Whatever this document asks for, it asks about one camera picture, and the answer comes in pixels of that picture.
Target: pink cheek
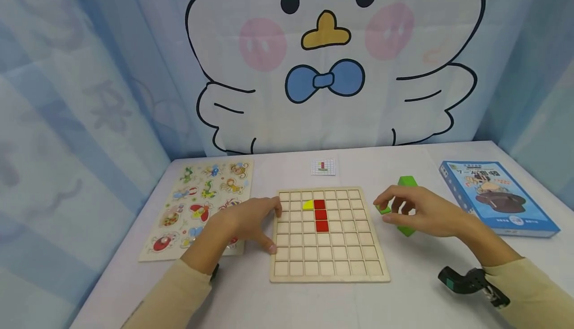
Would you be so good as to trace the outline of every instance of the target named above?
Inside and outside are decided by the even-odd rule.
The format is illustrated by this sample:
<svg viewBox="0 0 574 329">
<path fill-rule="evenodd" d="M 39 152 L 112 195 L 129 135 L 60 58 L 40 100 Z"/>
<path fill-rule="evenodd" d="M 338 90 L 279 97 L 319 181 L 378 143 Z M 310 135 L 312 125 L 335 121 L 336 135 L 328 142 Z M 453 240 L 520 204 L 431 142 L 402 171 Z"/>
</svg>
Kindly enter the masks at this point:
<svg viewBox="0 0 574 329">
<path fill-rule="evenodd" d="M 365 46 L 377 60 L 393 60 L 407 46 L 415 27 L 411 9 L 400 2 L 381 8 L 367 25 Z"/>
<path fill-rule="evenodd" d="M 239 51 L 250 68 L 275 70 L 287 53 L 287 40 L 281 27 L 269 19 L 249 19 L 239 33 Z"/>
</svg>

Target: wooden peg puzzle board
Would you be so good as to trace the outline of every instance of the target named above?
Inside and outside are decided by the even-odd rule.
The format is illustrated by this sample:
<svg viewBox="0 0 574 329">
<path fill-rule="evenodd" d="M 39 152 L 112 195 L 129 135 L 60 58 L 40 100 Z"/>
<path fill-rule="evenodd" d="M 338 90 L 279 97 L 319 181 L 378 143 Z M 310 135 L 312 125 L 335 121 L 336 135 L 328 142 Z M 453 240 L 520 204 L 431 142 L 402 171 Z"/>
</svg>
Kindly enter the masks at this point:
<svg viewBox="0 0 574 329">
<path fill-rule="evenodd" d="M 181 257 L 212 215 L 249 199 L 252 178 L 251 160 L 183 164 L 163 208 L 158 208 L 140 262 Z M 243 241 L 232 239 L 223 255 L 242 254 L 244 246 Z"/>
<path fill-rule="evenodd" d="M 273 223 L 274 283 L 388 282 L 389 271 L 360 187 L 280 190 Z"/>
</svg>

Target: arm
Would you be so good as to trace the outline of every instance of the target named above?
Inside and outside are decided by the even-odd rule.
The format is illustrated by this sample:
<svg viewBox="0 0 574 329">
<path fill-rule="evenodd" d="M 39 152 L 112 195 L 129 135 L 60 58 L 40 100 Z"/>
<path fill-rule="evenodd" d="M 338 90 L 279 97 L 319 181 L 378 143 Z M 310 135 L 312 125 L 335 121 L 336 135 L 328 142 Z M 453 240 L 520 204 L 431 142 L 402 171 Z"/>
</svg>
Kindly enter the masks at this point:
<svg viewBox="0 0 574 329">
<path fill-rule="evenodd" d="M 374 204 L 384 208 L 392 198 L 392 213 L 383 216 L 386 223 L 435 237 L 457 237 L 472 251 L 488 282 L 510 299 L 499 312 L 511 325 L 574 328 L 574 299 L 475 216 L 423 187 L 391 186 Z M 415 214 L 408 215 L 413 208 Z"/>
<path fill-rule="evenodd" d="M 252 198 L 212 216 L 122 328 L 185 328 L 211 291 L 211 273 L 231 238 L 252 239 L 267 252 L 276 252 L 275 244 L 261 230 L 261 221 L 273 209 L 281 216 L 278 197 Z"/>
</svg>

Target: red block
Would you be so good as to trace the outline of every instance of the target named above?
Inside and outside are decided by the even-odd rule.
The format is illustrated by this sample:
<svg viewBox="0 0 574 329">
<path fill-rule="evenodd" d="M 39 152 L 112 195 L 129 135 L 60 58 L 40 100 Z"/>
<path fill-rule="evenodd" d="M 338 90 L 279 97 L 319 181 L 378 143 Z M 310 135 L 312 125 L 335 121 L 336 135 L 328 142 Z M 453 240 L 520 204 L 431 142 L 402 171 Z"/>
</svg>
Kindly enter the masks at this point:
<svg viewBox="0 0 574 329">
<path fill-rule="evenodd" d="M 316 199 L 313 201 L 315 209 L 325 209 L 325 201 L 322 199 Z"/>
<path fill-rule="evenodd" d="M 315 210 L 315 219 L 316 220 L 323 220 L 326 219 L 326 211 L 325 209 Z"/>
<path fill-rule="evenodd" d="M 329 223 L 326 220 L 316 220 L 315 227 L 317 228 L 317 232 L 329 231 Z"/>
</svg>

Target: yellow triangle piece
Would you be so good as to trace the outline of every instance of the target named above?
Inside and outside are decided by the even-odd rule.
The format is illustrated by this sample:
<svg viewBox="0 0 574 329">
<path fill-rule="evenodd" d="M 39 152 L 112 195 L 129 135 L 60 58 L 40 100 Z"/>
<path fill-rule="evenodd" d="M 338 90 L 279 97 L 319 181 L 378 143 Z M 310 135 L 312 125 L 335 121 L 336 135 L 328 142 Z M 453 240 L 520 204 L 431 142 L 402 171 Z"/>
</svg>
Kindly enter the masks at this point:
<svg viewBox="0 0 574 329">
<path fill-rule="evenodd" d="M 312 200 L 308 200 L 305 203 L 303 203 L 303 209 L 314 209 L 313 207 L 313 201 Z"/>
</svg>

